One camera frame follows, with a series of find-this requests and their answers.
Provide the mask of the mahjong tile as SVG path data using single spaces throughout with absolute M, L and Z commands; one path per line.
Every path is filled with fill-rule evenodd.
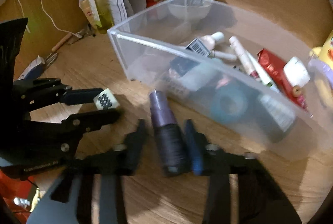
M 103 90 L 94 98 L 98 110 L 118 109 L 120 104 L 110 89 Z

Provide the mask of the dark green dropper bottle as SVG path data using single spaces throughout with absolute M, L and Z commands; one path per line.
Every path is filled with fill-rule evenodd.
M 257 97 L 256 108 L 259 127 L 270 142 L 278 143 L 288 135 L 296 120 L 291 109 L 266 94 Z

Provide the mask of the purple black spray bottle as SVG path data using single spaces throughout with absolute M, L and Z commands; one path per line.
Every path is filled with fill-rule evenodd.
M 188 173 L 191 164 L 187 146 L 166 95 L 154 90 L 149 98 L 155 143 L 165 176 Z

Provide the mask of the teal washi tape roll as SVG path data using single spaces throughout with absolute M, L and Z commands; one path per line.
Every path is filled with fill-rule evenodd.
M 209 115 L 221 124 L 232 124 L 244 117 L 248 109 L 248 99 L 242 90 L 234 85 L 222 86 L 216 90 Z

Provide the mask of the blue Max razor box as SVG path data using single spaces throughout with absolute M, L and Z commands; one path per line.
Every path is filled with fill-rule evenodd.
M 172 77 L 180 78 L 198 64 L 199 63 L 191 59 L 186 59 L 178 56 L 170 62 L 169 74 Z

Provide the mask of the white green lip balm tube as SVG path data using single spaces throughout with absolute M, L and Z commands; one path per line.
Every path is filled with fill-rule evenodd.
M 276 93 L 280 93 L 279 88 L 271 79 L 271 77 L 267 74 L 267 72 L 263 69 L 263 67 L 258 63 L 258 61 L 248 52 L 246 51 L 250 61 L 252 62 L 259 78 L 261 78 L 262 83 L 269 87 L 271 90 L 275 91 Z

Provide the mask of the white tape roll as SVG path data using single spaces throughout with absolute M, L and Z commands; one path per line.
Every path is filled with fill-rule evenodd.
M 292 57 L 283 67 L 283 72 L 292 87 L 300 86 L 303 88 L 311 79 L 303 62 Z

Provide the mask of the red foil packet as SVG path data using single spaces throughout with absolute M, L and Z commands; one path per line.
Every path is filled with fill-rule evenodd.
M 275 82 L 280 91 L 283 92 L 290 101 L 307 111 L 308 106 L 301 89 L 294 89 L 283 72 L 283 67 L 286 62 L 267 49 L 262 49 L 257 55 L 258 63 Z

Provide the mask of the light blue bottle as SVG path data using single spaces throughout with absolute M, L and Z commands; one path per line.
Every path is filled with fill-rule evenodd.
M 200 88 L 205 87 L 218 74 L 219 70 L 202 63 L 192 68 L 179 81 L 188 90 L 198 91 Z

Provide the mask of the pink cream tube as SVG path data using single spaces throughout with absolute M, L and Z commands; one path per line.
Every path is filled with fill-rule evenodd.
M 211 35 L 196 37 L 185 47 L 185 49 L 203 57 L 208 57 L 216 45 L 222 43 L 224 39 L 225 35 L 222 32 L 217 31 Z

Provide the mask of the pink lipstick tube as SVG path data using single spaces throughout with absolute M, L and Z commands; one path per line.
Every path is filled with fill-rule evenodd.
M 240 41 L 236 38 L 236 36 L 232 36 L 229 39 L 230 47 L 238 57 L 239 61 L 241 62 L 246 74 L 256 81 L 261 81 L 252 61 L 250 60 L 246 50 L 244 49 L 243 45 Z

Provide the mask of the pink white cosmetic pen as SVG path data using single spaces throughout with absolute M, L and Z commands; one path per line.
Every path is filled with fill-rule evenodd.
M 210 58 L 218 58 L 222 60 L 228 60 L 228 61 L 237 61 L 238 57 L 235 54 L 230 53 L 224 53 L 221 51 L 212 50 L 209 54 Z

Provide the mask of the blue white box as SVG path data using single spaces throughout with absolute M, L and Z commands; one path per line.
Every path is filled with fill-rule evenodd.
M 39 78 L 46 69 L 44 58 L 38 56 L 32 61 L 19 76 L 18 80 L 34 80 Z

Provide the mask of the beige sunscreen bottle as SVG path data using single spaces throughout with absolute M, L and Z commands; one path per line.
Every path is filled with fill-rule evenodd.
M 80 8 L 94 29 L 102 27 L 97 7 L 94 2 L 91 3 L 89 0 L 82 0 L 80 2 Z

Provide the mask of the clear plastic storage bin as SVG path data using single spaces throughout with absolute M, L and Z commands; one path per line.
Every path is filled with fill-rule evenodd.
M 240 61 L 210 58 L 198 43 L 220 31 L 230 51 L 236 37 L 253 58 L 267 50 L 287 62 L 300 59 L 311 79 L 299 107 L 268 76 L 250 77 Z M 166 0 L 108 31 L 129 80 L 166 92 L 238 134 L 297 160 L 332 148 L 330 84 L 311 63 L 302 41 L 261 16 L 215 0 Z

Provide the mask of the yellow chick plush toy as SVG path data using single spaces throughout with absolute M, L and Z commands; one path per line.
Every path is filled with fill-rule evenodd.
M 332 32 L 323 46 L 314 47 L 309 56 L 308 70 L 314 73 L 314 83 L 321 102 L 332 110 Z

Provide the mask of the white ceramic bowl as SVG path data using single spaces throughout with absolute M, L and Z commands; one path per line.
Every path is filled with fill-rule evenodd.
M 187 0 L 185 4 L 170 3 L 168 9 L 177 19 L 195 22 L 205 18 L 210 10 L 212 3 L 200 0 Z

